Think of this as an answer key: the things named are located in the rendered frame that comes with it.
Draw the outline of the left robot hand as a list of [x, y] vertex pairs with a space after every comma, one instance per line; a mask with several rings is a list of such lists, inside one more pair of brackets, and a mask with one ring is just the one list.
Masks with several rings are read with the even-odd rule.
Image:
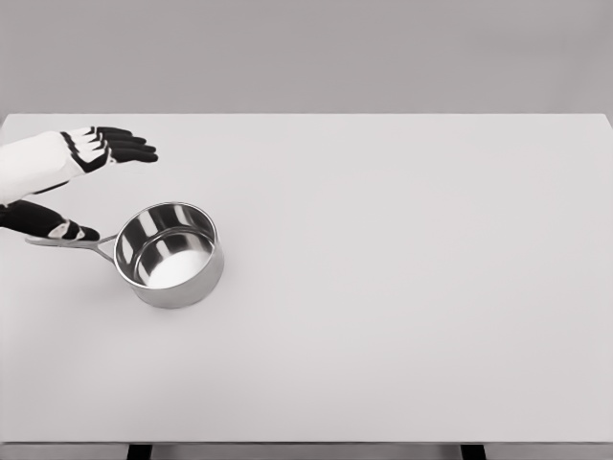
[[112, 164], [155, 163], [156, 147], [130, 130], [49, 130], [0, 147], [0, 229], [35, 238], [97, 242], [100, 233], [27, 199]]

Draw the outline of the stainless steel saucepan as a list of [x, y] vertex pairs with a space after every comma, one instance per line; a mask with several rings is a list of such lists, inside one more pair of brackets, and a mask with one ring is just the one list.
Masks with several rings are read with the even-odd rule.
[[28, 237], [32, 245], [90, 250], [109, 261], [134, 294], [157, 309], [181, 309], [209, 296], [225, 256], [213, 219], [179, 201], [148, 206], [98, 241]]

